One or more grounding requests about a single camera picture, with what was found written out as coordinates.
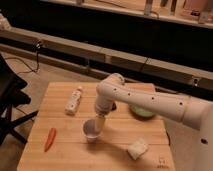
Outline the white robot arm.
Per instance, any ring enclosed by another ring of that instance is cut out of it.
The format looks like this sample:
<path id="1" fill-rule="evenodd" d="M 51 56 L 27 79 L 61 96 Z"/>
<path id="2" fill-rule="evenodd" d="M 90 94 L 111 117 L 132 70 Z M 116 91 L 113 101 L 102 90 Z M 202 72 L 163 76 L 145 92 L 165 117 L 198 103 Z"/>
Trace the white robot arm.
<path id="1" fill-rule="evenodd" d="M 111 74 L 96 87 L 95 130 L 100 132 L 104 116 L 115 101 L 136 105 L 199 131 L 194 171 L 213 171 L 213 101 L 200 98 L 131 89 L 122 75 Z"/>

